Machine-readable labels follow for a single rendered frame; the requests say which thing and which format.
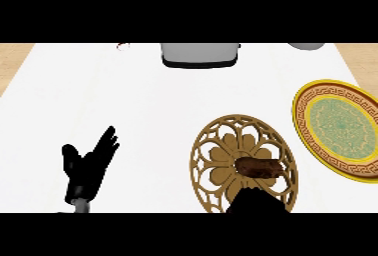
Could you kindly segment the gold openwork round placemat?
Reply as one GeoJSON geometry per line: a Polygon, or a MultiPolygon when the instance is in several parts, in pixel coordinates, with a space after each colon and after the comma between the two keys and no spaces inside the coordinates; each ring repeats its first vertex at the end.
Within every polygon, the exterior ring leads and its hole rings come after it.
{"type": "Polygon", "coordinates": [[[272,126],[254,117],[233,114],[217,118],[199,132],[189,159],[191,181],[208,213],[226,212],[242,188],[260,188],[292,211],[298,195],[298,171],[288,144],[272,126]],[[284,191],[278,179],[250,178],[235,168],[241,157],[276,159],[284,167],[284,191]]]}

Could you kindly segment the grey appliance with black base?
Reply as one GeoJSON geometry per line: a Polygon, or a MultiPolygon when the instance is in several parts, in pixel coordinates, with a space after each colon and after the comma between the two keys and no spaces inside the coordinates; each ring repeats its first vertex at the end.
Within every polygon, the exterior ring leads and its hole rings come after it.
{"type": "Polygon", "coordinates": [[[170,68],[211,69],[232,67],[239,43],[162,43],[162,63],[170,68]]]}

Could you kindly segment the grey rounded object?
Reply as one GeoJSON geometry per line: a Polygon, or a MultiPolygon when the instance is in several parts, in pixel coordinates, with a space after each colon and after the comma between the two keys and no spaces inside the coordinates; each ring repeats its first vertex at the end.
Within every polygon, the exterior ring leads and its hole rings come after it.
{"type": "Polygon", "coordinates": [[[288,43],[295,49],[313,51],[322,48],[325,43],[288,43]]]}

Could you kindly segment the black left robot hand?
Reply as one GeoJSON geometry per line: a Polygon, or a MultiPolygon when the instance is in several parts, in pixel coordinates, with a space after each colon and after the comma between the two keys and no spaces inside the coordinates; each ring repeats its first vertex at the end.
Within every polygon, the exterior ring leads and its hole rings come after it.
{"type": "Polygon", "coordinates": [[[115,128],[108,127],[95,149],[81,156],[71,144],[62,146],[64,172],[68,176],[68,188],[65,202],[77,199],[90,202],[102,185],[105,172],[120,147],[115,136],[115,128]]]}

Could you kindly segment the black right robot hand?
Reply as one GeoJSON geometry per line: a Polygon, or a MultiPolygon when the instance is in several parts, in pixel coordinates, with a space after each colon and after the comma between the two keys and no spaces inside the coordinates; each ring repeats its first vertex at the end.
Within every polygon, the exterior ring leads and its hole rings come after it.
{"type": "Polygon", "coordinates": [[[229,214],[288,214],[285,204],[258,188],[242,188],[226,210],[229,214]]]}

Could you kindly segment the brown chocolate cupcake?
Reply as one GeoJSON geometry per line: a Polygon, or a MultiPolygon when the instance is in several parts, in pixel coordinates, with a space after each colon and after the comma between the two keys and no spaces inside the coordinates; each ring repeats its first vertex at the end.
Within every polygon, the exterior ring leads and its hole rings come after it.
{"type": "Polygon", "coordinates": [[[241,157],[235,161],[236,171],[250,178],[278,178],[284,175],[284,168],[276,159],[241,157]]]}

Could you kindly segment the yellow rimmed patterned plate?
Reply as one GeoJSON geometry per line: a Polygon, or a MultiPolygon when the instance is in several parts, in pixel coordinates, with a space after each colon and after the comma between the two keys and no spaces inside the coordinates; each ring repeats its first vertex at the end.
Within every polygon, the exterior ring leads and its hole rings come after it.
{"type": "Polygon", "coordinates": [[[378,100],[357,86],[316,80],[292,100],[298,137],[319,162],[346,178],[378,183],[378,100]]]}

